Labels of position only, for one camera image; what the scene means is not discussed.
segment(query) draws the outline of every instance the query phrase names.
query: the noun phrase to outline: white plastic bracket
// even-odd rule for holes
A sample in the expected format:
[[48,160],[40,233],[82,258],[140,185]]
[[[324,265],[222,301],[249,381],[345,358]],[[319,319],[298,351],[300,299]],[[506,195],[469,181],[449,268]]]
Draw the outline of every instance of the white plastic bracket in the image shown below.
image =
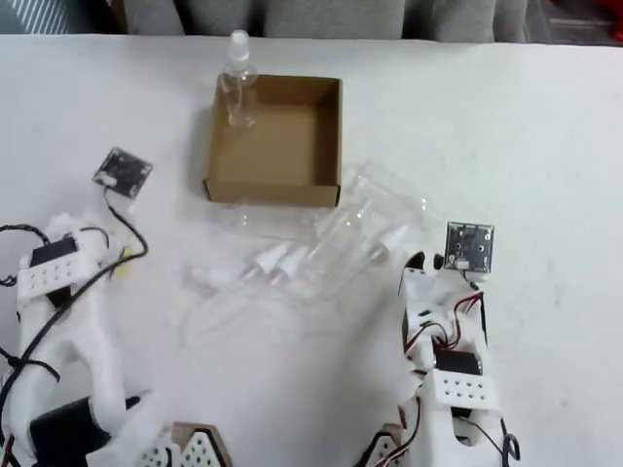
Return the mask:
[[430,384],[438,404],[462,409],[499,412],[494,382],[488,377],[433,370],[424,384]]
[[92,275],[89,259],[76,251],[41,265],[18,272],[18,300],[27,302],[72,284],[88,280]]

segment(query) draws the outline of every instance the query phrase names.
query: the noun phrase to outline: cable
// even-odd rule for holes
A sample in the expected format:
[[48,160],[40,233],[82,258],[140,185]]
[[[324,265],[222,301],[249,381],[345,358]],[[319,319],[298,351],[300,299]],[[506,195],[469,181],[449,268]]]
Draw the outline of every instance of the cable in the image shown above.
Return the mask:
[[485,296],[480,299],[480,327],[485,335],[485,344],[489,346],[489,337],[487,336],[487,313],[485,312]]
[[0,464],[0,467],[7,467],[9,465],[9,462],[11,462],[11,457],[14,457],[13,444],[15,443],[15,441],[15,436],[11,435],[9,437],[9,440],[7,441],[7,444],[4,446],[4,454],[2,456],[2,464]]
[[36,227],[29,226],[28,224],[7,224],[6,226],[0,227],[0,232],[4,232],[4,231],[31,232],[32,234],[35,234],[39,238],[41,238],[41,241],[43,241],[44,245],[50,244],[50,239],[48,238],[47,235],[45,235],[43,232],[41,232]]
[[489,435],[489,433],[487,433],[485,431],[485,429],[483,427],[481,427],[478,423],[476,423],[475,421],[471,421],[468,418],[465,418],[464,416],[460,416],[458,418],[461,421],[464,421],[465,423],[473,426],[474,428],[477,428],[478,431],[480,431],[483,435],[485,435],[485,438],[487,438],[489,440],[489,442],[494,445],[494,448],[497,449],[497,452],[499,452],[499,455],[503,455],[502,454],[502,449],[497,445],[497,443],[494,441],[494,439]]
[[449,343],[448,343],[448,332],[446,331],[446,329],[439,323],[436,323],[434,321],[427,321],[426,323],[421,325],[421,327],[418,329],[416,334],[407,342],[407,344],[405,345],[404,353],[409,354],[416,346],[416,341],[418,340],[418,337],[421,335],[421,333],[423,333],[424,330],[431,328],[433,326],[438,326],[439,329],[441,329],[442,333],[444,334],[444,339],[441,341],[442,346],[447,347]]
[[502,427],[502,435],[503,435],[502,448],[500,448],[497,445],[497,443],[493,440],[493,438],[489,435],[489,433],[487,433],[484,430],[484,428],[482,428],[478,423],[471,421],[470,419],[465,418],[464,416],[460,416],[458,419],[477,428],[478,431],[480,431],[483,435],[485,435],[485,437],[489,440],[489,442],[492,445],[494,445],[497,452],[499,452],[499,455],[501,455],[502,467],[510,467],[510,463],[509,463],[510,458],[513,458],[515,460],[522,459],[520,448],[519,448],[519,441],[517,441],[517,438],[515,437],[515,435],[512,435],[506,431],[506,424],[504,423],[504,419],[500,421],[500,424]]
[[[11,368],[15,368],[19,364],[19,358],[15,355],[11,355],[4,348],[0,347],[0,355],[7,359],[7,363]],[[26,360],[27,365],[37,365],[41,368],[47,370],[53,377],[55,377],[56,382],[60,381],[60,374],[56,371],[52,366],[48,365],[46,362],[42,362],[40,360]]]
[[108,232],[102,229],[101,227],[89,226],[89,227],[82,227],[80,229],[80,232],[91,232],[91,231],[100,232],[102,235],[104,235],[104,237],[106,238],[106,249],[110,248],[110,236],[108,235]]
[[460,338],[461,338],[460,323],[458,322],[458,316],[457,316],[458,307],[461,306],[462,304],[470,303],[470,305],[467,306],[467,311],[469,311],[471,309],[471,307],[473,306],[473,304],[475,303],[475,301],[482,300],[484,295],[485,295],[484,292],[478,292],[476,294],[470,295],[469,297],[461,299],[461,300],[459,300],[458,302],[455,303],[455,308],[453,309],[453,313],[454,313],[454,316],[455,316],[455,332],[456,332],[456,337],[455,337],[455,340],[448,345],[448,348],[450,348],[450,349],[456,348],[458,343],[460,342]]
[[465,279],[465,282],[467,282],[467,284],[469,285],[469,287],[472,288],[472,290],[478,291],[480,290],[480,288],[478,287],[478,285],[476,284],[476,282],[472,282],[471,280],[469,280],[467,278],[467,273],[465,272],[465,269],[462,269],[460,271],[460,275],[463,279]]
[[[7,224],[5,226],[0,227],[0,232],[9,232],[9,231],[21,231],[21,232],[31,232],[36,234],[41,241],[43,241],[44,245],[50,244],[50,239],[47,235],[41,232],[34,226],[29,226],[28,224]],[[0,285],[3,287],[15,287],[18,283],[18,277],[16,275],[7,275],[4,279],[0,279]]]
[[411,445],[411,443],[414,442],[414,440],[416,439],[416,435],[418,435],[418,431],[420,430],[421,400],[419,397],[417,397],[416,401],[418,402],[418,419],[416,421],[416,427],[413,430],[413,434],[411,435],[411,438],[409,438],[405,443],[400,445],[398,448],[394,449],[384,458],[380,459],[376,464],[374,464],[374,467],[386,467],[389,464],[389,462],[391,462],[393,459],[400,457],[402,454],[404,454],[405,451]]
[[3,287],[14,287],[18,283],[16,275],[7,275],[6,278],[0,279],[0,285]]
[[[4,411],[4,406],[5,406],[6,402],[7,402],[8,397],[9,397],[9,393],[11,392],[11,388],[15,384],[15,382],[18,379],[19,375],[21,375],[21,372],[23,371],[24,367],[27,365],[28,359],[33,354],[33,352],[35,351],[35,349],[37,348],[39,343],[41,343],[43,338],[52,329],[53,325],[56,324],[58,322],[58,320],[60,318],[62,318],[65,315],[65,313],[67,313],[67,311],[100,278],[104,277],[111,270],[114,270],[114,269],[118,268],[119,266],[124,265],[125,263],[129,263],[130,261],[142,258],[142,257],[146,256],[149,253],[149,245],[147,244],[147,241],[145,240],[143,235],[141,235],[141,233],[128,220],[126,220],[126,218],[124,218],[124,216],[122,216],[119,212],[117,212],[117,210],[110,204],[110,201],[108,200],[108,196],[106,195],[107,191],[108,191],[108,188],[105,188],[104,189],[104,200],[106,201],[106,206],[108,207],[108,210],[115,217],[115,219],[117,219],[124,226],[126,226],[136,236],[136,238],[138,239],[138,241],[140,242],[140,244],[141,244],[141,246],[143,248],[143,251],[141,251],[139,253],[135,253],[133,255],[125,256],[124,258],[121,258],[120,260],[116,261],[115,263],[112,263],[112,264],[106,266],[105,268],[100,269],[91,279],[89,279],[87,282],[85,282],[85,284],[80,289],[78,289],[74,295],[72,295],[64,304],[62,304],[61,306],[59,306],[56,309],[55,314],[53,314],[52,317],[48,320],[48,322],[43,326],[43,328],[41,328],[41,330],[37,333],[37,335],[34,337],[32,342],[28,345],[26,350],[23,352],[23,354],[21,355],[21,358],[19,359],[19,363],[16,365],[14,371],[9,375],[9,378],[7,379],[7,381],[4,384],[4,386],[2,386],[2,390],[0,390],[0,419],[2,419],[2,412]],[[5,441],[4,433],[2,433],[2,430],[0,430],[0,444],[4,444],[4,441]],[[16,459],[15,459],[15,464],[12,463],[12,465],[19,466],[19,464],[18,464]]]

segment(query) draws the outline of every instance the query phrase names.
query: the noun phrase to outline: open cardboard box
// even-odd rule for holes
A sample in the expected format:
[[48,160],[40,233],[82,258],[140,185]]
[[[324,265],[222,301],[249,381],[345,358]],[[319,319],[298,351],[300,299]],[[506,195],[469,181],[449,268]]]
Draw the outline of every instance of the open cardboard box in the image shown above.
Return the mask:
[[256,124],[228,123],[217,89],[203,185],[219,202],[333,207],[340,200],[342,81],[260,75]]

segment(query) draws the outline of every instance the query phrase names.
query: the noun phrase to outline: red object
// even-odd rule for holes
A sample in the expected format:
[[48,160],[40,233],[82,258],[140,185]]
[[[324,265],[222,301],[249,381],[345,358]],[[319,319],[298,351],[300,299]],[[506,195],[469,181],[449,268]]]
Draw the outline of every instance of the red object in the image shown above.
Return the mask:
[[623,0],[598,0],[605,7],[613,10],[619,18],[614,30],[614,39],[623,42]]

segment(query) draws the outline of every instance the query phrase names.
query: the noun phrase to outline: red wire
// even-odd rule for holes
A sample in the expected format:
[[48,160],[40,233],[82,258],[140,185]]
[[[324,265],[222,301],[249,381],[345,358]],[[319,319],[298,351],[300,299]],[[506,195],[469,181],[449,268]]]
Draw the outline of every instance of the red wire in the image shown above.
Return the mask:
[[458,307],[461,306],[462,304],[471,302],[469,304],[469,306],[467,307],[467,310],[465,311],[466,313],[469,312],[469,310],[474,306],[474,304],[478,303],[478,301],[483,300],[483,296],[485,295],[484,292],[478,292],[476,294],[470,295],[469,297],[466,297],[464,299],[459,300],[456,304],[455,304],[455,309],[454,309],[454,314],[455,314],[455,329],[456,329],[456,334],[457,334],[457,338],[455,339],[454,342],[452,342],[450,345],[448,345],[447,348],[456,348],[458,343],[460,342],[460,338],[462,336],[462,332],[460,331],[460,323],[458,322],[458,317],[457,317],[457,313],[458,313]]
[[[478,292],[476,294],[470,295],[469,297],[466,297],[464,299],[459,300],[456,304],[455,304],[455,308],[453,310],[453,313],[455,315],[455,329],[456,329],[456,335],[457,338],[450,344],[442,346],[442,348],[455,348],[458,343],[460,342],[460,337],[461,337],[461,331],[460,331],[460,324],[458,323],[458,318],[457,318],[457,312],[458,312],[458,307],[461,306],[462,304],[465,304],[467,302],[471,302],[471,304],[469,305],[469,307],[467,308],[468,312],[475,304],[478,303],[478,301],[483,299],[483,296],[485,295],[484,292]],[[418,339],[418,337],[421,335],[421,333],[426,329],[426,326],[422,326],[417,332],[416,334],[407,342],[407,345],[405,345],[405,353],[409,353],[412,349],[414,344],[416,343],[416,340]]]
[[416,427],[413,430],[413,435],[411,435],[411,438],[409,438],[409,440],[407,440],[403,445],[401,445],[398,448],[394,449],[392,452],[390,452],[384,458],[379,459],[379,461],[377,461],[377,463],[374,464],[374,467],[386,467],[387,464],[390,461],[392,461],[393,459],[403,455],[405,453],[405,451],[407,450],[407,448],[409,447],[409,445],[412,442],[414,442],[414,440],[416,439],[416,435],[418,434],[418,431],[420,430],[421,400],[420,400],[419,397],[417,397],[416,401],[418,402],[418,419],[416,420]]
[[9,459],[13,452],[13,443],[16,441],[16,437],[11,435],[7,440],[7,444],[4,447],[4,456],[2,457],[2,464],[0,467],[7,467],[9,465]]

